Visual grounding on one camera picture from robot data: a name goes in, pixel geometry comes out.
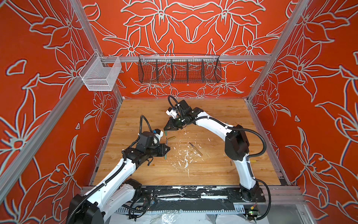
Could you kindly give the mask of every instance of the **silver wrench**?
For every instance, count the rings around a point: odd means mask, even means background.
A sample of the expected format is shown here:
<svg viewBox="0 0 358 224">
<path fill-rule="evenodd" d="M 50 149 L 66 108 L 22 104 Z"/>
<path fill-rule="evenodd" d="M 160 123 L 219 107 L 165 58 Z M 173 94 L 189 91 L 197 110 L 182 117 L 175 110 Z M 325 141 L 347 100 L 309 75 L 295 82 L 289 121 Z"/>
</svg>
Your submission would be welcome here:
<svg viewBox="0 0 358 224">
<path fill-rule="evenodd" d="M 180 196 L 180 197 L 183 197 L 184 194 L 185 194 L 185 193 L 184 193 L 183 191 L 181 191 L 179 194 L 163 194 L 163 195 L 155 194 L 154 197 L 155 197 L 155 198 L 168 197 L 168 196 Z"/>
</svg>

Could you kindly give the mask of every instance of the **wire basket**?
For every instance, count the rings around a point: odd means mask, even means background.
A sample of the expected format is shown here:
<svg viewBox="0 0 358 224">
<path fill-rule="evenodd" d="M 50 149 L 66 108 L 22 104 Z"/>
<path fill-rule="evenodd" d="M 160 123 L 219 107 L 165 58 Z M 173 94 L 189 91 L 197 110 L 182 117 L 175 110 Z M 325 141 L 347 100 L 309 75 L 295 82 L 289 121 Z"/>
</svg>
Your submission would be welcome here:
<svg viewBox="0 0 358 224">
<path fill-rule="evenodd" d="M 141 54 L 138 77 L 141 83 L 218 83 L 219 55 Z"/>
<path fill-rule="evenodd" d="M 83 83 L 90 91 L 111 91 L 122 69 L 119 57 L 112 67 L 107 67 L 108 64 L 102 62 L 102 58 L 105 57 L 100 57 L 95 52 L 79 72 Z"/>
</svg>

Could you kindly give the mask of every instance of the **red wall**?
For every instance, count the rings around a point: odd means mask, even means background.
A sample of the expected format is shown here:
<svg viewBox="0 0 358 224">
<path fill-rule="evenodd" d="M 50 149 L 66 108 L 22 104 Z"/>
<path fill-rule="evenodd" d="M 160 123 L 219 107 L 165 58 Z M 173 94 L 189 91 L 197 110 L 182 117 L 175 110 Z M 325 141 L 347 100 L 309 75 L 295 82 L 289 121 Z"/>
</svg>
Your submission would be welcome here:
<svg viewBox="0 0 358 224">
<path fill-rule="evenodd" d="M 357 12 L 311 1 L 253 102 L 319 223 L 358 221 Z"/>
<path fill-rule="evenodd" d="M 105 1 L 81 0 L 107 56 L 144 53 L 270 54 L 296 0 Z M 123 96 L 245 97 L 264 62 L 223 63 L 218 84 L 138 83 L 138 67 L 124 63 Z"/>
<path fill-rule="evenodd" d="M 93 53 L 69 1 L 0 3 L 0 174 Z M 82 87 L 0 205 L 1 223 L 61 223 L 87 186 L 118 102 Z"/>
</svg>

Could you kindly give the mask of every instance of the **wooden table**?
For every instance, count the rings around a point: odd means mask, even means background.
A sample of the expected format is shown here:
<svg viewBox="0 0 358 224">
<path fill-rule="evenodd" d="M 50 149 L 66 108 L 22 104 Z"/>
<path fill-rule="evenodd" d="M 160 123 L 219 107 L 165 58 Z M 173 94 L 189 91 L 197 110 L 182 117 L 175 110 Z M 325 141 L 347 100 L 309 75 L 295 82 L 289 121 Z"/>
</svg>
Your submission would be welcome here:
<svg viewBox="0 0 358 224">
<path fill-rule="evenodd" d="M 249 111 L 242 99 L 186 99 L 192 108 L 199 107 L 223 122 L 256 130 Z M 122 149 L 127 148 L 139 132 L 139 119 L 143 114 L 151 128 L 163 130 L 169 120 L 165 111 L 170 107 L 167 99 L 135 100 L 125 99 L 112 130 L 107 148 L 93 184 L 98 184 L 122 158 Z M 143 121 L 143 131 L 148 130 Z M 168 131 L 166 138 L 170 151 L 167 158 L 155 157 L 150 166 L 142 164 L 131 178 L 143 185 L 238 185 L 239 175 L 230 172 L 230 158 L 224 152 L 225 143 L 214 133 L 203 127 L 191 124 L 179 131 Z M 258 137 L 247 133 L 250 142 L 250 154 L 258 153 L 262 143 Z M 203 154 L 200 156 L 189 144 L 191 142 Z M 253 159 L 252 170 L 256 178 L 268 185 L 280 185 L 267 153 Z"/>
</svg>

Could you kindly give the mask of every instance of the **white mesh basket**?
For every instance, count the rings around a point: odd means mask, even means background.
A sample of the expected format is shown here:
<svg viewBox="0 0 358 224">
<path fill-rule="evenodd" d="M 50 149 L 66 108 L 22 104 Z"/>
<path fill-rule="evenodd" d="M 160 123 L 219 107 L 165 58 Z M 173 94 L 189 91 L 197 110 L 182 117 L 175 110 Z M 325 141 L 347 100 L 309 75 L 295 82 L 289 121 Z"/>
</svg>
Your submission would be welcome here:
<svg viewBox="0 0 358 224">
<path fill-rule="evenodd" d="M 101 62 L 101 58 L 103 57 L 95 52 L 79 72 L 83 83 L 90 91 L 111 91 L 122 69 L 119 57 L 112 67 L 105 67 L 106 63 Z"/>
</svg>

